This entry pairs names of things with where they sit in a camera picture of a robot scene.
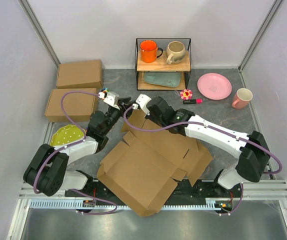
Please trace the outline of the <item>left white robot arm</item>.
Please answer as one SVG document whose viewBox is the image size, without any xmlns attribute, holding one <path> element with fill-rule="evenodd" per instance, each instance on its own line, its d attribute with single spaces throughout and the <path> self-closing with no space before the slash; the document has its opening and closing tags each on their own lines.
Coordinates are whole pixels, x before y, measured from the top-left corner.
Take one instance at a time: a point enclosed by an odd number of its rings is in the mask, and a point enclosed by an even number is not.
<svg viewBox="0 0 287 240">
<path fill-rule="evenodd" d="M 73 142 L 59 147 L 42 144 L 23 174 L 23 180 L 35 188 L 37 194 L 53 196 L 62 186 L 69 160 L 100 152 L 107 144 L 107 134 L 135 104 L 130 97 L 121 98 L 107 112 L 97 110 L 90 115 L 86 132 Z"/>
</svg>

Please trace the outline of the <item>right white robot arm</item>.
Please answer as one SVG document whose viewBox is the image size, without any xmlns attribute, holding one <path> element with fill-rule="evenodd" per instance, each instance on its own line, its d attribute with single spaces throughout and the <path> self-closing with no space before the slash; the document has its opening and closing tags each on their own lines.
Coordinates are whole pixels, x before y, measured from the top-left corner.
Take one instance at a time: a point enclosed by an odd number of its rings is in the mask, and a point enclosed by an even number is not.
<svg viewBox="0 0 287 240">
<path fill-rule="evenodd" d="M 161 127 L 167 127 L 170 133 L 202 140 L 237 159 L 236 163 L 217 175 L 212 184 L 216 196 L 224 197 L 243 181 L 260 181 L 270 159 L 268 144 L 262 133 L 254 130 L 247 134 L 221 127 L 187 109 L 173 109 L 160 96 L 150 98 L 143 95 L 136 102 L 147 119 Z"/>
</svg>

